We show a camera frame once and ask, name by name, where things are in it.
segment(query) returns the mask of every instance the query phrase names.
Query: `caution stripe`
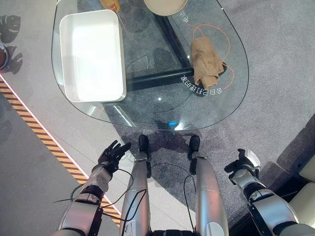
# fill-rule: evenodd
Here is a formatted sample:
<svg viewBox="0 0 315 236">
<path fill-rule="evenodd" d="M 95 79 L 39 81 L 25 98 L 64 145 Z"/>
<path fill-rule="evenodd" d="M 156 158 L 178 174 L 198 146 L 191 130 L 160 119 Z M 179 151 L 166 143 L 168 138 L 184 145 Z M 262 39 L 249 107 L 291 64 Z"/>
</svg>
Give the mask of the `caution stripe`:
<svg viewBox="0 0 315 236">
<path fill-rule="evenodd" d="M 6 100 L 12 105 L 20 117 L 26 122 L 36 136 L 44 143 L 44 145 L 51 151 L 56 159 L 63 165 L 67 171 L 76 179 L 79 184 L 83 184 L 87 181 L 85 175 L 80 169 L 73 163 L 73 161 L 67 156 L 52 137 L 45 131 L 45 129 L 38 123 L 33 115 L 23 105 L 23 102 L 13 93 L 11 88 L 4 82 L 0 74 L 0 92 L 4 95 Z M 110 203 L 103 198 L 101 206 L 104 207 Z M 111 216 L 120 218 L 120 213 L 112 206 L 103 208 L 104 213 Z M 111 218 L 112 221 L 119 227 L 120 220 Z"/>
</svg>

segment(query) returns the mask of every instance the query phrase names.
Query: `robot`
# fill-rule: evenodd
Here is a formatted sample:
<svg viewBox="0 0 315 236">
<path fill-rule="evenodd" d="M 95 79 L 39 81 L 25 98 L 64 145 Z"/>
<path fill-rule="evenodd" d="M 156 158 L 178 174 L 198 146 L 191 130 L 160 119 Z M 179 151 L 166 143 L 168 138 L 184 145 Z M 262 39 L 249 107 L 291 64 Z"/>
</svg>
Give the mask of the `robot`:
<svg viewBox="0 0 315 236">
<path fill-rule="evenodd" d="M 151 177 L 149 140 L 139 137 L 139 153 L 135 157 L 124 198 L 120 224 L 121 236 L 228 236 L 227 218 L 218 182 L 206 157 L 199 151 L 200 138 L 189 142 L 189 172 L 196 175 L 196 226 L 192 231 L 152 231 L 147 178 Z M 80 194 L 65 211 L 58 231 L 51 236 L 96 236 L 103 209 L 100 202 L 108 190 L 108 182 L 118 170 L 120 159 L 131 147 L 114 141 L 98 159 Z M 239 159 L 225 167 L 229 179 L 248 201 L 252 219 L 262 236 L 315 236 L 315 229 L 299 224 L 293 208 L 259 181 L 260 161 L 250 150 L 238 149 Z"/>
</svg>

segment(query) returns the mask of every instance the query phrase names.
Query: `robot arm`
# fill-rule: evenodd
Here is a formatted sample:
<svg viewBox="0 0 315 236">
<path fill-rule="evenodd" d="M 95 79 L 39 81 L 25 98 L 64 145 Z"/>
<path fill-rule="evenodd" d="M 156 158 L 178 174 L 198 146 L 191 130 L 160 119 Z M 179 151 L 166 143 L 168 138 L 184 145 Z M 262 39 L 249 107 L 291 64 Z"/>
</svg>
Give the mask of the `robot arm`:
<svg viewBox="0 0 315 236">
<path fill-rule="evenodd" d="M 299 224 L 289 203 L 259 181 L 260 161 L 257 156 L 250 150 L 238 151 L 239 160 L 230 163 L 224 170 L 232 172 L 229 179 L 242 190 L 259 233 L 262 236 L 315 235 L 315 229 Z"/>
<path fill-rule="evenodd" d="M 114 141 L 98 159 L 98 164 L 92 169 L 81 193 L 74 199 L 65 211 L 59 230 L 51 236 L 96 236 L 101 224 L 103 209 L 101 200 L 108 190 L 108 182 L 118 169 L 122 156 L 131 147 L 127 143 L 121 147 Z"/>
</svg>

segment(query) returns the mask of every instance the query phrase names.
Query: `beige chair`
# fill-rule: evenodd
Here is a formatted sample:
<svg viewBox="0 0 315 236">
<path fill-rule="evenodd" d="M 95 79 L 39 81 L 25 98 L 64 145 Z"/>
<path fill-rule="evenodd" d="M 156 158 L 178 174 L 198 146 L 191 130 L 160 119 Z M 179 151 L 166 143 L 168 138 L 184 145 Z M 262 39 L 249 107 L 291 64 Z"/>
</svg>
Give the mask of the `beige chair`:
<svg viewBox="0 0 315 236">
<path fill-rule="evenodd" d="M 300 176 L 308 181 L 315 182 L 315 156 L 308 161 L 305 167 L 300 171 Z"/>
<path fill-rule="evenodd" d="M 291 200 L 299 222 L 315 228 L 315 156 L 305 165 L 299 175 L 311 181 Z"/>
</svg>

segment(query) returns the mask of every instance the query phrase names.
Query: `silver robot leg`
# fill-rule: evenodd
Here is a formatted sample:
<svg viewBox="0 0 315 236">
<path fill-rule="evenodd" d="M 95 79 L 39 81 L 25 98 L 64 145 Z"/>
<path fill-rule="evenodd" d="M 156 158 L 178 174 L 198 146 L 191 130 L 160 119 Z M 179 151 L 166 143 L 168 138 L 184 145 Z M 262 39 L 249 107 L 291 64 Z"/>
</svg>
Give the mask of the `silver robot leg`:
<svg viewBox="0 0 315 236">
<path fill-rule="evenodd" d="M 215 172 L 207 158 L 198 152 L 196 158 L 196 231 L 201 236 L 228 236 L 228 226 L 223 197 Z"/>
<path fill-rule="evenodd" d="M 127 217 L 128 219 L 131 219 L 132 216 L 135 214 L 134 218 L 128 222 L 121 221 L 120 235 L 122 235 L 124 231 L 124 236 L 145 236 L 150 231 L 150 206 L 147 181 L 147 155 L 145 152 L 140 152 L 136 156 L 131 174 L 134 180 L 132 187 L 126 192 L 125 195 L 122 209 L 122 219 L 126 218 L 128 209 L 135 195 L 141 190 L 146 189 L 146 191 L 143 191 L 137 195 L 135 201 L 132 204 L 132 207 L 130 208 Z"/>
</svg>

